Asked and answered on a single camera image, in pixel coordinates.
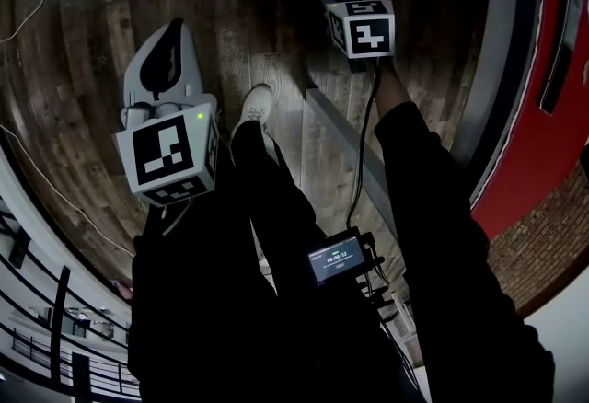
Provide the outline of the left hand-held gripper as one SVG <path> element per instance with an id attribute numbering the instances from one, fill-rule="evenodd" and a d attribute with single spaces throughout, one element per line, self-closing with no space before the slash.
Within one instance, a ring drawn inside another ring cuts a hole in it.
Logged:
<path id="1" fill-rule="evenodd" d="M 175 18 L 153 33 L 123 80 L 116 142 L 131 193 L 156 207 L 215 188 L 217 99 L 205 91 L 191 31 Z"/>

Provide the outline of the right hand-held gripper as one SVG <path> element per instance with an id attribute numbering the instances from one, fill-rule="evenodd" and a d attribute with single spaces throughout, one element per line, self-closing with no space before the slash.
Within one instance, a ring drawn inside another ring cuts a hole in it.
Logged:
<path id="1" fill-rule="evenodd" d="M 332 43 L 347 58 L 352 73 L 395 53 L 396 21 L 391 0 L 320 0 Z"/>

